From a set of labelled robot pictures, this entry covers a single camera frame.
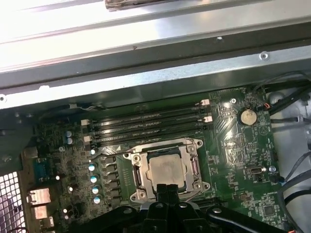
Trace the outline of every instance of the ventilation grille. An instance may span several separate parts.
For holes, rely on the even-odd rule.
[[[0,176],[0,232],[25,227],[17,172]],[[16,230],[13,233],[24,233]]]

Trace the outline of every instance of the black cable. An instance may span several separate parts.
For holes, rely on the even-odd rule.
[[[271,83],[275,80],[278,80],[278,79],[281,79],[281,78],[285,78],[287,76],[291,76],[291,75],[301,75],[303,76],[305,79],[311,81],[311,77],[309,77],[306,73],[304,73],[303,71],[292,71],[292,72],[288,72],[288,73],[284,73],[284,74],[281,74],[281,75],[278,75],[278,76],[275,76],[275,77],[272,77],[272,78],[269,78],[269,79],[266,79],[264,81],[262,81],[261,83],[259,83],[258,85],[256,85],[254,88],[253,88],[253,92],[256,92],[258,89],[260,89],[262,86],[268,84],[268,83]]]
[[[302,118],[303,122],[306,124],[311,124],[311,120],[307,118]],[[282,123],[292,123],[292,122],[299,122],[297,117],[289,117],[283,119],[271,119],[271,123],[273,124],[282,124]]]
[[[285,216],[287,217],[288,221],[290,223],[292,223],[292,225],[294,226],[294,228],[300,232],[300,233],[304,233],[302,231],[302,229],[297,225],[297,223],[294,221],[293,217],[291,216],[291,214],[289,213],[289,211],[286,208],[286,204],[285,204],[285,200],[284,200],[284,191],[286,191],[287,189],[295,186],[298,183],[301,183],[307,179],[311,178],[311,170],[305,171],[299,175],[297,175],[296,177],[292,178],[290,181],[288,181],[287,183],[285,183],[277,192],[277,198],[278,198],[278,204],[280,205],[280,209],[284,212]]]
[[[285,200],[284,200],[285,205],[287,205],[292,200],[294,200],[300,196],[310,195],[310,194],[311,194],[311,189],[310,190],[300,190],[300,191],[294,192],[294,193],[290,194],[287,198],[285,198]]]
[[[285,97],[282,100],[279,100],[276,104],[274,104],[272,108],[269,110],[269,114],[272,116],[282,111],[283,109],[287,108],[288,106],[299,100],[303,95],[308,94],[310,91],[311,91],[310,85],[294,91],[289,96]]]
[[[287,182],[290,177],[294,174],[294,172],[297,170],[297,168],[300,166],[300,164],[309,156],[311,156],[311,151],[304,153],[298,160],[297,162],[294,164],[292,170],[290,171],[290,173],[288,173],[288,175],[285,178],[285,182]]]

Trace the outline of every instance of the surface mount component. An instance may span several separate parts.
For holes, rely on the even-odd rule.
[[[202,181],[197,149],[203,141],[192,138],[174,139],[139,145],[131,154],[136,193],[131,201],[145,202],[156,198],[158,184],[176,184],[180,198],[186,199],[209,190]]]

